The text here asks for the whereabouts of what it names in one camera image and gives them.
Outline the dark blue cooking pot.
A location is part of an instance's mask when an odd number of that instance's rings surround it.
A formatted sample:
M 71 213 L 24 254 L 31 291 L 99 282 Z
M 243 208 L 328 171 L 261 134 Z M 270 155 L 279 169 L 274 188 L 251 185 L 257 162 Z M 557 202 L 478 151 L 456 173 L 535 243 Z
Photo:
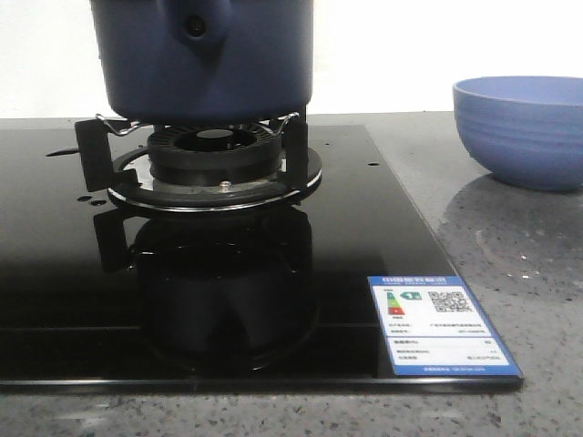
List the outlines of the dark blue cooking pot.
M 157 124 L 287 115 L 312 96 L 311 1 L 93 1 L 107 100 Z

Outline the black metal pot support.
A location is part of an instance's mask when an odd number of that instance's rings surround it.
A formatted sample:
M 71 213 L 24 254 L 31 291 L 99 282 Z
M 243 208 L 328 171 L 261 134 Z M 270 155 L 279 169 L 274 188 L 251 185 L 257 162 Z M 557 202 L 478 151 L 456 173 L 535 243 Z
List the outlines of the black metal pot support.
M 281 138 L 281 165 L 269 176 L 248 182 L 221 181 L 216 186 L 178 185 L 150 173 L 148 138 L 167 127 L 200 128 L 254 125 Z M 141 128 L 140 122 L 108 120 L 96 116 L 75 124 L 78 149 L 87 190 L 106 190 L 115 201 L 137 208 L 177 213 L 215 213 L 291 201 L 297 202 L 318 188 L 322 179 L 320 156 L 308 145 L 308 127 L 297 113 L 265 123 L 230 125 L 156 125 L 144 147 L 113 158 L 109 135 L 127 136 Z

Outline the black glass gas stove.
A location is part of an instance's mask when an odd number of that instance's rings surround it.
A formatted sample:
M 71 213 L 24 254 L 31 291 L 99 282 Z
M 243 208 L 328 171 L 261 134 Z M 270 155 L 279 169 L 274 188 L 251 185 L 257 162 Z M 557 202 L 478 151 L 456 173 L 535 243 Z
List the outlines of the black glass gas stove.
M 407 370 L 383 276 L 458 281 L 360 126 L 312 127 L 300 205 L 211 217 L 88 193 L 71 127 L 1 131 L 1 390 L 498 392 L 521 371 Z

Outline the light blue ribbed bowl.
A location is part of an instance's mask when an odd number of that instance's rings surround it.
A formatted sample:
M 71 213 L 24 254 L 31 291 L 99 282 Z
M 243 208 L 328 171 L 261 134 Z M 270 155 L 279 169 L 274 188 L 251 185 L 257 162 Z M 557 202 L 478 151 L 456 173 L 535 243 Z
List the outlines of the light blue ribbed bowl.
M 507 184 L 542 191 L 582 188 L 582 79 L 483 76 L 452 87 L 458 135 Z

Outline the blue white energy label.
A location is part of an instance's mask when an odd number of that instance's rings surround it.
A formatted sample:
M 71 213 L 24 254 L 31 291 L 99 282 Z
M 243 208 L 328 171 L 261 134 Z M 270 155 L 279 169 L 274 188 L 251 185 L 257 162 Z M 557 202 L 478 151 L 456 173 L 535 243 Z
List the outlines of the blue white energy label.
M 521 375 L 460 277 L 372 276 L 368 282 L 396 375 Z

